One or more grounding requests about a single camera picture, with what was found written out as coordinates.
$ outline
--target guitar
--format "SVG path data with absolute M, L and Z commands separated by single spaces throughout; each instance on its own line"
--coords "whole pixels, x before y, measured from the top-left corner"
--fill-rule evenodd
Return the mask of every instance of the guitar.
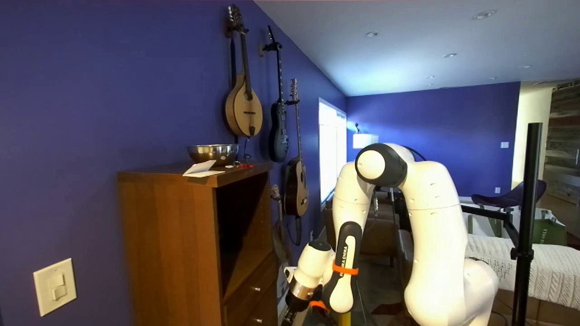
M 228 31 L 235 31 L 241 42 L 243 73 L 235 78 L 234 89 L 225 102 L 225 118 L 235 136 L 252 138 L 261 131 L 263 109 L 257 94 L 252 91 L 246 33 L 237 6 L 228 6 Z
M 286 165 L 286 214 L 302 218 L 308 210 L 306 165 L 301 154 L 297 80 L 292 80 L 292 102 L 295 107 L 297 156 Z
M 288 134 L 286 134 L 286 102 L 283 94 L 283 64 L 281 64 L 281 44 L 273 38 L 273 31 L 268 26 L 270 44 L 264 51 L 275 51 L 277 64 L 277 102 L 272 105 L 272 129 L 268 138 L 268 152 L 272 161 L 284 161 L 288 152 Z

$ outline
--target white bedsheet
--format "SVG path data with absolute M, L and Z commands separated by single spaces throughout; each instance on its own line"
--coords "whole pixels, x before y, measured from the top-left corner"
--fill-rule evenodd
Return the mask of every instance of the white bedsheet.
M 516 261 L 509 257 L 511 239 L 469 236 L 467 257 L 486 261 L 502 290 L 513 292 Z M 533 245 L 527 295 L 580 310 L 580 252 L 569 247 Z

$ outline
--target wall plate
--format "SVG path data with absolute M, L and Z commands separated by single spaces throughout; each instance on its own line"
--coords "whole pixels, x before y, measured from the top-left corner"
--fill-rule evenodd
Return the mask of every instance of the wall plate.
M 72 259 L 32 274 L 40 317 L 76 299 Z

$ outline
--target purple wall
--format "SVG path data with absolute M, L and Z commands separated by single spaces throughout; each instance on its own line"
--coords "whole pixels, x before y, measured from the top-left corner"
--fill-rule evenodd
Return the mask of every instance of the purple wall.
M 130 324 L 116 172 L 185 161 L 186 145 L 234 140 L 223 120 L 230 91 L 226 4 L 0 2 L 5 326 Z M 257 49 L 272 22 L 254 2 L 239 7 L 250 29 L 254 91 L 270 113 L 277 98 L 275 56 L 259 56 Z M 308 187 L 319 198 L 317 100 L 346 107 L 344 96 L 284 35 L 277 38 L 284 46 L 284 76 L 301 84 Z M 248 145 L 257 161 L 266 160 L 266 129 L 268 122 Z M 304 234 L 317 210 L 312 201 Z M 32 272 L 65 257 L 74 259 L 78 299 L 40 319 Z
M 511 185 L 518 84 L 348 100 L 348 120 L 382 143 L 400 143 L 444 163 L 458 194 Z

